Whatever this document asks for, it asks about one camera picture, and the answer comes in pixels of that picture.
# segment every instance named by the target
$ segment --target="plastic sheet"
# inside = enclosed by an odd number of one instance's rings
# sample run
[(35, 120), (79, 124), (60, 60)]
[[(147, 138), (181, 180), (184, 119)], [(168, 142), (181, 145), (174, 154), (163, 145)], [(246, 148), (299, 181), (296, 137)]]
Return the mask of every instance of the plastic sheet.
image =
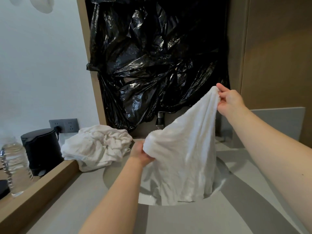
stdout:
[(131, 131), (229, 86), (227, 0), (90, 0), (88, 70), (110, 126)]

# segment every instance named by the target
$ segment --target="gray countertop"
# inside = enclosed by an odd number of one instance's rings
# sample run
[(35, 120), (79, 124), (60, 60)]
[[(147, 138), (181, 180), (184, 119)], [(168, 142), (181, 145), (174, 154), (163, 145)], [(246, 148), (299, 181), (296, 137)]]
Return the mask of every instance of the gray countertop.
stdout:
[[(216, 149), (232, 172), (221, 190), (190, 204), (139, 204), (135, 234), (308, 234), (245, 149), (229, 149), (219, 142)], [(108, 191), (103, 172), (78, 174), (22, 233), (78, 233)]]

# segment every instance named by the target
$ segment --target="hand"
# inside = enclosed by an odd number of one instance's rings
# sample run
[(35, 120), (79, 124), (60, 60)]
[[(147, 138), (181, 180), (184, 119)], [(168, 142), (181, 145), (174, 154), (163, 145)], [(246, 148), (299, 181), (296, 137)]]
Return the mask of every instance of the hand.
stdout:
[(130, 157), (137, 159), (137, 161), (139, 161), (140, 164), (145, 167), (147, 164), (154, 161), (155, 158), (150, 157), (146, 152), (143, 151), (143, 144), (144, 140), (135, 142), (131, 149)]
[(227, 119), (234, 114), (236, 110), (246, 108), (243, 98), (236, 90), (229, 90), (220, 83), (217, 83), (216, 86), (220, 90), (219, 96), (221, 98), (217, 109)]

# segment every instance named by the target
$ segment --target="white wall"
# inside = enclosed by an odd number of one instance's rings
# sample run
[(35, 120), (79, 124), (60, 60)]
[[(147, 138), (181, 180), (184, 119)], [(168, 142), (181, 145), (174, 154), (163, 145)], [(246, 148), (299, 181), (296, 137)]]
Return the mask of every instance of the white wall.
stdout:
[(0, 136), (49, 128), (50, 119), (99, 123), (76, 0), (44, 14), (0, 0)]

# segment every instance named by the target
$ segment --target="gray wall socket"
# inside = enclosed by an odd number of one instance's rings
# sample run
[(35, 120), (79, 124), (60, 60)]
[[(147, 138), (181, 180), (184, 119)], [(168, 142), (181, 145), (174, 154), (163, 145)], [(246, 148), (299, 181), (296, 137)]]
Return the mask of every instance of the gray wall socket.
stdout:
[(59, 126), (61, 128), (60, 133), (75, 133), (79, 131), (77, 118), (49, 120), (49, 123), (51, 128)]

